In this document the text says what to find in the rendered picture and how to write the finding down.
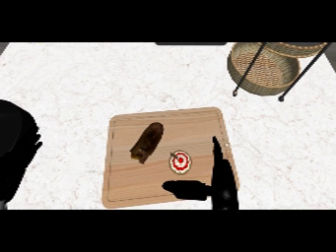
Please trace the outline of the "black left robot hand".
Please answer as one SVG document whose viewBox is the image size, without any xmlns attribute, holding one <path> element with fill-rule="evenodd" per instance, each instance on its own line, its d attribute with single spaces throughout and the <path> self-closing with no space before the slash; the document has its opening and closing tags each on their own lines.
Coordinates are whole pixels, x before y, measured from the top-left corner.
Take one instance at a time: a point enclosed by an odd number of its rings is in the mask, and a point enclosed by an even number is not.
<svg viewBox="0 0 336 252">
<path fill-rule="evenodd" d="M 15 197 L 28 165 L 42 147 L 31 113 L 0 99 L 0 210 Z"/>
</svg>

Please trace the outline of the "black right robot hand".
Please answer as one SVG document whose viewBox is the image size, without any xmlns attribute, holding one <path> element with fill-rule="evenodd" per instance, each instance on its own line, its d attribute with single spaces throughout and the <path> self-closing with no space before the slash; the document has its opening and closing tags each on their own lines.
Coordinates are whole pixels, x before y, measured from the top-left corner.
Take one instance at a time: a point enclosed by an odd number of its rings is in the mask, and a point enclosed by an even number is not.
<svg viewBox="0 0 336 252">
<path fill-rule="evenodd" d="M 237 188 L 230 161 L 222 156 L 216 137 L 212 137 L 213 166 L 211 185 L 199 180 L 171 180 L 162 184 L 162 188 L 171 192 L 179 200 L 205 201 L 211 198 L 215 210 L 237 210 Z"/>
</svg>

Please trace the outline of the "red and white cupcake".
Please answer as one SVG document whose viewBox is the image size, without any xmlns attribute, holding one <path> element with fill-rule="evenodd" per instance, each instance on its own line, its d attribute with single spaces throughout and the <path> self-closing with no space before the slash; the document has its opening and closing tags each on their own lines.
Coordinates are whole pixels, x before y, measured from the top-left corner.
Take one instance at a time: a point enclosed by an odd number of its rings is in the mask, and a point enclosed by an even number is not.
<svg viewBox="0 0 336 252">
<path fill-rule="evenodd" d="M 169 157 L 169 166 L 178 175 L 184 175 L 191 170 L 193 160 L 187 152 L 175 151 Z"/>
</svg>

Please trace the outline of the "wooden cutting board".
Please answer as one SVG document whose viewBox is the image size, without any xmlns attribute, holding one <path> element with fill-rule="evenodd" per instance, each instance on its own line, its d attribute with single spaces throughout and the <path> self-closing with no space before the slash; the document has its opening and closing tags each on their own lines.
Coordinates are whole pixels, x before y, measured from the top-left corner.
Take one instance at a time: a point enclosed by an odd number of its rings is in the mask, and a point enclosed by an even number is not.
<svg viewBox="0 0 336 252">
<path fill-rule="evenodd" d="M 145 163 L 131 157 L 142 131 L 153 122 L 163 124 L 163 136 Z M 102 203 L 108 209 L 172 202 L 175 196 L 162 188 L 169 180 L 211 183 L 212 137 L 222 156 L 233 159 L 221 110 L 215 107 L 117 115 L 110 120 Z M 188 153 L 193 165 L 178 175 L 169 166 L 175 151 Z"/>
</svg>

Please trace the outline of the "tiered wicker basket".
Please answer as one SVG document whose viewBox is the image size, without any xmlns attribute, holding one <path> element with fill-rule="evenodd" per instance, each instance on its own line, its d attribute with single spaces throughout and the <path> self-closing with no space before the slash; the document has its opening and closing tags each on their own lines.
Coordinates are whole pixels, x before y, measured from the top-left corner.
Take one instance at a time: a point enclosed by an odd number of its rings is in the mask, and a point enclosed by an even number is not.
<svg viewBox="0 0 336 252">
<path fill-rule="evenodd" d="M 236 88 L 283 101 L 296 82 L 323 55 L 330 42 L 236 42 L 227 57 L 227 71 Z"/>
</svg>

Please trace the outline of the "dark brown bread loaf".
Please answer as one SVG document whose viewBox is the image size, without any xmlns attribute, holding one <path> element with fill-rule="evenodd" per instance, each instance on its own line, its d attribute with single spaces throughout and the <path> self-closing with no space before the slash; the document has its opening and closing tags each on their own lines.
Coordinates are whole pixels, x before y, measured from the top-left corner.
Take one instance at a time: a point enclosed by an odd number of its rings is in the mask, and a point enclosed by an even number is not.
<svg viewBox="0 0 336 252">
<path fill-rule="evenodd" d="M 131 157 L 138 160 L 139 163 L 145 163 L 148 157 L 151 156 L 159 142 L 163 136 L 163 124 L 153 122 L 138 138 L 138 141 L 131 148 Z"/>
</svg>

